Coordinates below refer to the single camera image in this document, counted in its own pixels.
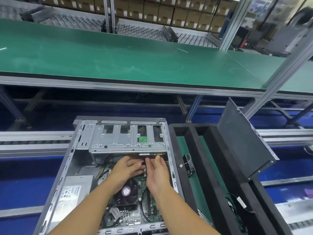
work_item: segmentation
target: person's right hand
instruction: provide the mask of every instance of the person's right hand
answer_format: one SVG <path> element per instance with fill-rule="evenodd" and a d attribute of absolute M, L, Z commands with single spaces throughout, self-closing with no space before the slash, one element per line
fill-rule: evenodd
<path fill-rule="evenodd" d="M 159 155 L 151 160 L 146 158 L 146 168 L 147 186 L 153 197 L 156 198 L 163 188 L 171 187 L 168 168 L 164 159 L 160 158 Z"/>

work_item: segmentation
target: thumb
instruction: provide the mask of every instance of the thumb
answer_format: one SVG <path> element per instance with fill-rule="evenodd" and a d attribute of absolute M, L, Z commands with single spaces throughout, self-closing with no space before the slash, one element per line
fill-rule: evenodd
<path fill-rule="evenodd" d="M 138 170 L 141 166 L 141 162 L 137 162 L 134 165 L 128 167 L 128 170 L 130 173 L 133 173 L 134 171 Z"/>
<path fill-rule="evenodd" d="M 159 155 L 157 155 L 157 156 L 155 157 L 154 163 L 155 163 L 155 166 L 156 166 L 156 167 L 162 166 L 162 165 L 161 165 L 161 162 L 160 162 L 160 156 L 159 156 Z"/>

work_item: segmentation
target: black fan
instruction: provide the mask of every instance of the black fan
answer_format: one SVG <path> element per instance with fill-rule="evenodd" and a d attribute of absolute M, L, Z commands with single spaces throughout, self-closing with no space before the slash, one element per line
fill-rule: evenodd
<path fill-rule="evenodd" d="M 130 206 L 138 203 L 138 183 L 134 179 L 129 179 L 122 189 L 114 195 L 115 206 Z"/>

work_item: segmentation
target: hand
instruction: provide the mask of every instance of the hand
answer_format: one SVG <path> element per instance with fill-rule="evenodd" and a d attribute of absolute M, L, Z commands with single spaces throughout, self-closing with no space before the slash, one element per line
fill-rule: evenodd
<path fill-rule="evenodd" d="M 131 159 L 129 156 L 121 158 L 114 166 L 110 175 L 105 180 L 109 180 L 113 186 L 113 194 L 116 194 L 131 177 L 140 175 L 146 166 L 142 166 L 142 159 Z"/>
<path fill-rule="evenodd" d="M 155 159 L 146 158 L 147 166 L 147 186 L 153 195 L 157 198 L 164 187 L 170 186 L 170 174 L 163 158 L 159 155 Z"/>

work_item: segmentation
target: white sticker on cable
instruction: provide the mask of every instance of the white sticker on cable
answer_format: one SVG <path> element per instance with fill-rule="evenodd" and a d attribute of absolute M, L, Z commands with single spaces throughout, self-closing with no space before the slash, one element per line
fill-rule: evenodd
<path fill-rule="evenodd" d="M 58 0 L 53 0 L 53 2 L 54 2 L 55 5 L 57 5 L 57 6 L 59 5 Z"/>
<path fill-rule="evenodd" d="M 122 217 L 121 212 L 119 211 L 118 208 L 116 207 L 112 207 L 110 209 L 110 213 L 113 215 L 113 217 L 115 218 L 115 220 L 117 220 L 118 218 Z"/>
<path fill-rule="evenodd" d="M 62 221 L 77 205 L 81 186 L 64 186 L 51 222 Z"/>
<path fill-rule="evenodd" d="M 227 9 L 226 9 L 226 11 L 225 11 L 225 15 L 227 15 L 227 14 L 228 14 L 229 10 L 230 10 L 229 8 L 227 8 Z"/>
<path fill-rule="evenodd" d="M 246 204 L 242 201 L 240 197 L 237 198 L 237 201 L 241 204 L 241 206 L 245 209 L 247 206 Z"/>

